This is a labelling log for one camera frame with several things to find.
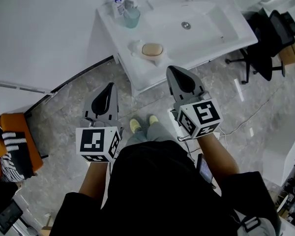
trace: glass cup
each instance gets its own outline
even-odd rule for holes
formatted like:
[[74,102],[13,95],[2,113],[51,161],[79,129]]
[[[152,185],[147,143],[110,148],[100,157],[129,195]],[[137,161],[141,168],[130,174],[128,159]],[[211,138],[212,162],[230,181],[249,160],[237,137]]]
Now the glass cup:
[[123,13],[125,24],[128,28],[135,28],[138,25],[140,11],[136,8],[130,8]]

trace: office chair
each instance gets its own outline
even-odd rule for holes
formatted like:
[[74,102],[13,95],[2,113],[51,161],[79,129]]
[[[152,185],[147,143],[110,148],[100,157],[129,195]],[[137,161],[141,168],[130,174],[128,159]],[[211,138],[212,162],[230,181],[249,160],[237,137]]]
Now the office chair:
[[255,33],[258,43],[248,46],[246,50],[240,49],[243,55],[242,59],[229,60],[226,64],[232,62],[246,62],[246,80],[241,83],[249,82],[250,66],[260,73],[267,81],[272,79],[273,71],[281,71],[285,76],[285,68],[281,62],[280,66],[272,66],[272,58],[282,49],[295,43],[295,22],[288,12],[280,14],[278,11],[272,11],[270,17],[267,16],[264,9],[255,13],[247,20],[251,29]]

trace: bar of soap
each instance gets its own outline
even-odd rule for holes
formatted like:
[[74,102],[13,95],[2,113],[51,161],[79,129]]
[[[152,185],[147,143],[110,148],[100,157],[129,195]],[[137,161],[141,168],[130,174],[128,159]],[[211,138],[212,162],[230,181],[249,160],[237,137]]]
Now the bar of soap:
[[142,47],[142,53],[146,56],[159,56],[163,52],[163,46],[160,44],[145,44]]

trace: bathroom sink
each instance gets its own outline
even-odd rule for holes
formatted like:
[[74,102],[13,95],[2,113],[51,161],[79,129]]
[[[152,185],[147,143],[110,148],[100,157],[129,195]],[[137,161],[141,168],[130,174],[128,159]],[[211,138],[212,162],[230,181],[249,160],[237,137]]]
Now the bathroom sink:
[[[113,18],[109,4],[98,9],[133,95],[166,80],[168,65],[191,69],[257,42],[234,0],[138,0],[138,4],[141,17],[134,29],[126,28],[123,18]],[[156,67],[132,56],[131,43],[137,40],[161,44],[168,59]]]

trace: yellow shoe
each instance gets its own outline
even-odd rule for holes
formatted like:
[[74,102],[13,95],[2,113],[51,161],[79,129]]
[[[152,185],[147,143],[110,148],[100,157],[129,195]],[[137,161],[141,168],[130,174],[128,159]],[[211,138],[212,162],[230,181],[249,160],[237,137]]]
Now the yellow shoe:
[[158,118],[155,115],[149,117],[149,125],[151,126],[154,122],[157,122]]
[[130,120],[130,129],[132,133],[134,134],[138,128],[141,128],[141,125],[136,119],[131,119]]

